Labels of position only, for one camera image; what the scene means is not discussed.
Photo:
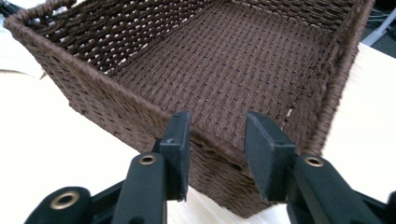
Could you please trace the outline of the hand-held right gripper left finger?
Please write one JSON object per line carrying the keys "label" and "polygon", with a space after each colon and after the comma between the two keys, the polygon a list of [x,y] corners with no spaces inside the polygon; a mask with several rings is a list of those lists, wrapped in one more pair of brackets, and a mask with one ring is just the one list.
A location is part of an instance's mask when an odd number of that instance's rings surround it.
{"label": "hand-held right gripper left finger", "polygon": [[190,120],[189,111],[174,114],[169,119],[157,149],[165,161],[166,198],[169,201],[187,199],[191,160]]}

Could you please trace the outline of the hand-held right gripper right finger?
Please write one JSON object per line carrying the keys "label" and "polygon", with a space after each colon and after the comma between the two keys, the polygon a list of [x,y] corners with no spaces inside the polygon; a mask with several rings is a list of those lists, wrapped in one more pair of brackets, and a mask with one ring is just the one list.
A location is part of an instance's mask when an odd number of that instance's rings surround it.
{"label": "hand-held right gripper right finger", "polygon": [[284,202],[286,170],[293,165],[295,144],[270,118],[248,112],[244,155],[262,199]]}

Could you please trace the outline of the brown woven basket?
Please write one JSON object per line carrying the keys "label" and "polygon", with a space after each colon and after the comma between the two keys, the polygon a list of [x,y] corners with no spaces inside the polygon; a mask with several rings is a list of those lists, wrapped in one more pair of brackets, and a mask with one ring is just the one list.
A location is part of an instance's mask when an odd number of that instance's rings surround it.
{"label": "brown woven basket", "polygon": [[191,186],[240,217],[266,208],[246,117],[319,154],[375,0],[46,0],[8,17],[78,113],[149,151],[191,112]]}

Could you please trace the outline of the white waffle cloth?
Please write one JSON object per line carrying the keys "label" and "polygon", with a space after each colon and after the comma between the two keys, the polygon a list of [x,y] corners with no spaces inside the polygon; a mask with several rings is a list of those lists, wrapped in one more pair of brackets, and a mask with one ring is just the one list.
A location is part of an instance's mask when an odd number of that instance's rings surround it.
{"label": "white waffle cloth", "polygon": [[34,56],[4,27],[5,18],[0,15],[0,71],[13,71],[42,78],[44,71]]}

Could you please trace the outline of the white metal stand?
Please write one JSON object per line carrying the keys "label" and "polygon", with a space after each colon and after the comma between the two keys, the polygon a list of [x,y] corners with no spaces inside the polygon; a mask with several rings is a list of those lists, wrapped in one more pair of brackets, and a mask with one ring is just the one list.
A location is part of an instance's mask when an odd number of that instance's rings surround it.
{"label": "white metal stand", "polygon": [[396,8],[394,8],[389,14],[386,14],[386,18],[384,20],[374,19],[374,21],[381,21],[381,24],[370,34],[364,37],[361,43],[366,46],[372,46],[387,32],[387,29],[390,27],[391,23],[395,19],[396,19]]}

